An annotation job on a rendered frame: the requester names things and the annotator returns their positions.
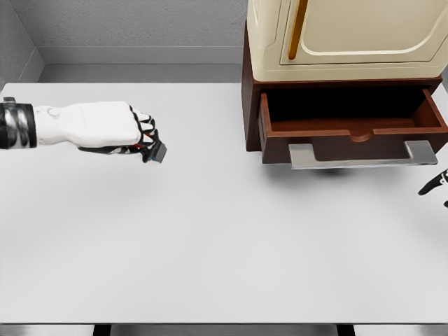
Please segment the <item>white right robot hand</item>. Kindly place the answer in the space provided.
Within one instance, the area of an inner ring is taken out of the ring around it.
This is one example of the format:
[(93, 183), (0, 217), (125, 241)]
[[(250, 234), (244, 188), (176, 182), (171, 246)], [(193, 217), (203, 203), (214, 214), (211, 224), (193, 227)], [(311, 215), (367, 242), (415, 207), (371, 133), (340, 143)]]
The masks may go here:
[(418, 192), (418, 195), (423, 196), (439, 186), (448, 186), (448, 169), (442, 171), (429, 182), (427, 182), (422, 189)]

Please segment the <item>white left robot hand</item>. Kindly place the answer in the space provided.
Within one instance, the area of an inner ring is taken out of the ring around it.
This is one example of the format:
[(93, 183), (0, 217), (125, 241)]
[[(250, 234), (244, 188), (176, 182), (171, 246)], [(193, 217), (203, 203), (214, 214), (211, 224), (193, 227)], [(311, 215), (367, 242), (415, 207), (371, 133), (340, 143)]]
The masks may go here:
[(140, 154), (144, 163), (160, 140), (155, 120), (124, 101), (73, 105), (67, 139), (79, 150), (100, 154)]

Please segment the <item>small grey switch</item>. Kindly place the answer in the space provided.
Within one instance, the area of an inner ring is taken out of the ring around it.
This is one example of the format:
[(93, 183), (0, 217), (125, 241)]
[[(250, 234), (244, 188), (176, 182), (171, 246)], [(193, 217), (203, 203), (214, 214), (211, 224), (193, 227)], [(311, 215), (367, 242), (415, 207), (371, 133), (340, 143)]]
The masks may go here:
[(157, 142), (150, 150), (149, 150), (149, 160), (156, 161), (161, 163), (167, 153), (167, 147), (162, 142)]

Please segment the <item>brown wooden drawer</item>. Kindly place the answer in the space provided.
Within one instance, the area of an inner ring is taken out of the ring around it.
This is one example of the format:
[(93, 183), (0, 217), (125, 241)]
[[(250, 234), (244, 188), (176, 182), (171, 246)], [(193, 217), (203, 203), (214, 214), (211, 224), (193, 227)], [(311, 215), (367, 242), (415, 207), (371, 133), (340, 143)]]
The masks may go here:
[(448, 124), (426, 88), (268, 90), (262, 162), (294, 169), (434, 165)]

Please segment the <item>brown wooden cabinet base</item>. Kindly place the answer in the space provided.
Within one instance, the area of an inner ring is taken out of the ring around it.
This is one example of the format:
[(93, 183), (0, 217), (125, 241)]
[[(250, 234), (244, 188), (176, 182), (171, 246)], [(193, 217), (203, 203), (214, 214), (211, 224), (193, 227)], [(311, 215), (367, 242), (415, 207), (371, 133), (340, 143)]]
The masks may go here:
[(241, 78), (241, 100), (244, 117), (244, 132), (247, 151), (261, 149), (258, 126), (258, 109), (263, 90), (302, 88), (350, 88), (350, 87), (395, 87), (419, 86), (433, 93), (442, 82), (442, 75), (433, 78), (388, 78), (361, 80), (294, 80), (260, 82), (253, 77), (248, 31), (244, 31), (244, 51)]

